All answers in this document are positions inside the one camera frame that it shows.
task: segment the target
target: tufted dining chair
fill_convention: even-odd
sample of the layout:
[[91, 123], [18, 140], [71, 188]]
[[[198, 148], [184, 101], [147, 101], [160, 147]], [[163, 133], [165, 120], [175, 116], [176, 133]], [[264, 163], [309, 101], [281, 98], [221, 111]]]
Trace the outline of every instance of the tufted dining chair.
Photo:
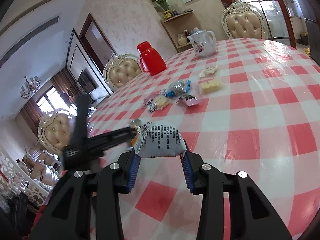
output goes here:
[[68, 145], [71, 129], [70, 116], [59, 113], [63, 109], [55, 109], [43, 115], [38, 128], [38, 138], [41, 144], [51, 154], [62, 155], [62, 148]]
[[104, 81], [116, 91], [141, 73], [139, 58], [132, 54], [112, 57], [103, 70]]
[[265, 17], [250, 3], [235, 0], [223, 11], [221, 23], [229, 39], [266, 39]]

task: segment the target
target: air conditioning vent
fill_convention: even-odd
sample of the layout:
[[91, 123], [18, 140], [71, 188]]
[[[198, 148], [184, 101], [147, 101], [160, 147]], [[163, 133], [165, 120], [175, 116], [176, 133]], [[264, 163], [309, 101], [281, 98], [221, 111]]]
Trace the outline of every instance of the air conditioning vent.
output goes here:
[[37, 4], [35, 4], [34, 6], [31, 6], [29, 9], [25, 10], [24, 12], [22, 12], [21, 14], [19, 14], [17, 17], [15, 17], [11, 22], [9, 22], [2, 30], [0, 30], [0, 36], [7, 30], [9, 29], [14, 23], [16, 23], [18, 20], [20, 20], [23, 16], [25, 16], [26, 14], [32, 12], [33, 10], [37, 9], [38, 7], [40, 7], [41, 5], [44, 5], [48, 2], [50, 2], [52, 0], [43, 0]]
[[0, 68], [3, 66], [3, 64], [19, 49], [25, 44], [27, 41], [32, 39], [34, 36], [36, 36], [38, 33], [44, 31], [45, 29], [49, 28], [50, 26], [56, 24], [59, 22], [59, 16], [45, 22], [44, 24], [41, 24], [39, 27], [35, 28], [33, 31], [28, 33], [26, 36], [24, 36], [20, 41], [18, 41], [1, 59], [0, 59]]

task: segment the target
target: floor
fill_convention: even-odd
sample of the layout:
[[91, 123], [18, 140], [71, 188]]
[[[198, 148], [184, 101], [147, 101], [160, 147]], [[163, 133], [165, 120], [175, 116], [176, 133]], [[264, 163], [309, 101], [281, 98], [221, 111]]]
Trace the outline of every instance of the floor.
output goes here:
[[297, 45], [297, 50], [299, 52], [301, 52], [301, 53], [305, 53], [305, 49], [310, 48], [309, 45], [308, 46], [304, 46], [304, 45], [299, 44], [299, 43], [296, 43], [296, 45]]

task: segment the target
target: red and white checkered tablecloth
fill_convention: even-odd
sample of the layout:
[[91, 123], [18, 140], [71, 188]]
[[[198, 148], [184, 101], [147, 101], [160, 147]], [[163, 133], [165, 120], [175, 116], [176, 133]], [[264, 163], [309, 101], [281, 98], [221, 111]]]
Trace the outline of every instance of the red and white checkered tablecloth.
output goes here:
[[[166, 62], [165, 71], [142, 73], [102, 102], [90, 119], [90, 135], [135, 118], [172, 122], [205, 163], [231, 174], [246, 171], [297, 239], [319, 208], [319, 67], [292, 47], [255, 39], [219, 41], [209, 58], [191, 49]], [[145, 96], [179, 79], [191, 80], [192, 94], [200, 71], [215, 64], [225, 86], [201, 104], [171, 104], [152, 114], [141, 106]], [[107, 151], [102, 164], [122, 152], [121, 146]], [[119, 198], [127, 240], [196, 239], [202, 196], [187, 189], [179, 157], [142, 159], [134, 189]], [[225, 239], [229, 217], [226, 212]]]

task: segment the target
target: wall shelf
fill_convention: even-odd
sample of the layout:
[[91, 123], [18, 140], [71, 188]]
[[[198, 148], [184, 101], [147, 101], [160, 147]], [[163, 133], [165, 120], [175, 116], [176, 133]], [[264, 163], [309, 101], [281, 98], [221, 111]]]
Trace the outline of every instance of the wall shelf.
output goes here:
[[188, 43], [183, 44], [183, 45], [181, 45], [181, 46], [177, 46], [177, 49], [181, 49], [181, 48], [183, 48], [183, 47], [185, 47], [185, 46], [188, 46], [188, 45], [191, 45], [191, 42], [188, 42]]
[[178, 34], [184, 33], [184, 30], [191, 31], [196, 27], [198, 27], [199, 30], [202, 30], [202, 27], [196, 16], [193, 14], [193, 11], [179, 14], [178, 16], [174, 16], [170, 19], [161, 19], [160, 22], [172, 41], [177, 53], [192, 48], [191, 42], [180, 46], [178, 44]]
[[166, 23], [166, 22], [175, 20], [175, 19], [177, 19], [177, 18], [180, 18], [181, 16], [187, 15], [187, 14], [192, 13], [192, 12], [193, 12], [193, 10], [192, 10], [192, 11], [185, 12], [185, 13], [181, 13], [181, 14], [179, 14], [179, 15], [177, 15], [177, 16], [173, 16], [173, 17], [171, 17], [171, 18], [169, 18], [169, 19], [167, 19], [167, 20], [163, 20], [162, 22], [163, 22], [163, 23]]

